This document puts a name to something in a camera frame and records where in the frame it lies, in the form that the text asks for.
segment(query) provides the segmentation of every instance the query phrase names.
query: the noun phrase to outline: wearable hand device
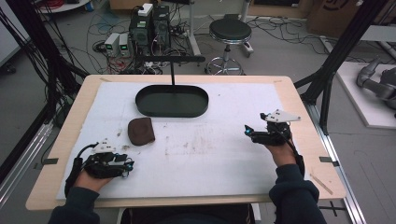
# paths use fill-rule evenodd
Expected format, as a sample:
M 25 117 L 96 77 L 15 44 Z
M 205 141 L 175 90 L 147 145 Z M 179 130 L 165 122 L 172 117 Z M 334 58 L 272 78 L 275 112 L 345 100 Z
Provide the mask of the wearable hand device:
M 294 158 L 300 169 L 300 173 L 305 175 L 304 158 L 298 154 L 296 147 L 289 141 L 291 139 L 290 126 L 287 122 L 300 120 L 298 116 L 277 110 L 274 113 L 265 115 L 260 113 L 260 117 L 267 121 L 267 132 L 255 132 L 254 129 L 245 125 L 245 135 L 250 137 L 253 143 L 265 146 L 282 146 L 287 143 L 293 150 Z
M 112 153 L 109 151 L 95 153 L 88 157 L 88 159 L 82 162 L 81 154 L 87 148 L 96 148 L 99 143 L 91 144 L 84 147 L 78 155 L 74 158 L 73 168 L 70 172 L 69 177 L 66 179 L 64 186 L 64 195 L 67 197 L 69 190 L 75 184 L 79 173 L 82 169 L 85 169 L 87 173 L 94 178 L 111 178 L 122 176 L 128 177 L 129 172 L 134 169 L 134 161 L 128 158 L 126 154 Z

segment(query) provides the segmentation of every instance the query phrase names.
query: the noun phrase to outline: white platform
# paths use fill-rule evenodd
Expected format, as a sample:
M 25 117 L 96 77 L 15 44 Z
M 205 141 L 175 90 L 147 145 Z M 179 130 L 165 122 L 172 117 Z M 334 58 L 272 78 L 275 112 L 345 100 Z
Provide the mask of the white platform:
M 394 117 L 396 110 L 387 107 L 383 101 L 375 97 L 372 91 L 360 88 L 356 84 L 359 71 L 366 65 L 367 63 L 345 62 L 338 69 L 338 77 L 367 127 L 396 129 Z M 378 82 L 382 72 L 393 67 L 395 65 L 380 64 L 375 69 L 372 80 Z
M 115 178 L 101 190 L 102 198 L 268 193 L 276 180 L 276 166 L 264 146 L 253 144 L 244 135 L 244 125 L 265 131 L 260 113 L 282 109 L 274 85 L 197 84 L 209 95 L 207 111 L 194 119 L 152 118 L 155 142 L 134 147 L 127 126 L 130 120 L 144 117 L 137 111 L 134 97 L 147 85 L 101 85 L 69 158 L 66 175 L 83 147 L 108 138 L 135 164 L 128 178 Z M 64 199 L 64 181 L 57 199 Z

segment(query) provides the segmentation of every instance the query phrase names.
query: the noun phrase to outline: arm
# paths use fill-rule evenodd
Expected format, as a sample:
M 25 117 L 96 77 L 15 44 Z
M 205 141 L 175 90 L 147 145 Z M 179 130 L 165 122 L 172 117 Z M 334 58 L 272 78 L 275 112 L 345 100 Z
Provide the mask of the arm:
M 99 190 L 109 179 L 95 179 L 82 171 L 76 184 L 70 189 L 64 206 L 56 207 L 50 216 L 49 224 L 93 224 L 99 223 L 99 216 L 93 212 L 93 204 L 99 197 Z
M 311 181 L 305 181 L 294 159 L 291 148 L 267 146 L 277 169 L 276 185 L 270 198 L 276 206 L 278 223 L 326 223 L 318 209 L 319 192 Z

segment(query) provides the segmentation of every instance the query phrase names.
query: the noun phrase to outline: dark sleeve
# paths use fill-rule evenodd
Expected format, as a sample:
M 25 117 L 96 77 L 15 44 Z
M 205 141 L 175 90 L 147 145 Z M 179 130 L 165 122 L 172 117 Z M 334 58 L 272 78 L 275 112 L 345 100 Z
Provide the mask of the dark sleeve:
M 99 216 L 93 212 L 93 204 L 99 194 L 90 189 L 70 189 L 66 204 L 53 209 L 49 224 L 99 224 Z
M 276 174 L 276 184 L 270 190 L 276 224 L 326 223 L 317 205 L 319 191 L 311 181 L 303 179 L 297 165 L 280 166 Z

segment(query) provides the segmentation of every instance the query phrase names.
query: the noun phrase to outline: person's right arm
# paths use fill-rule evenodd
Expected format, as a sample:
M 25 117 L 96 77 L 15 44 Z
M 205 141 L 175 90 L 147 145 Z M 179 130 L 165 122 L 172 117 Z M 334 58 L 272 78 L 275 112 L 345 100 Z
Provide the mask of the person's right arm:
M 276 224 L 326 223 L 317 205 L 319 191 L 311 181 L 304 180 L 290 146 L 266 147 L 277 166 L 276 184 L 270 190 L 276 206 Z

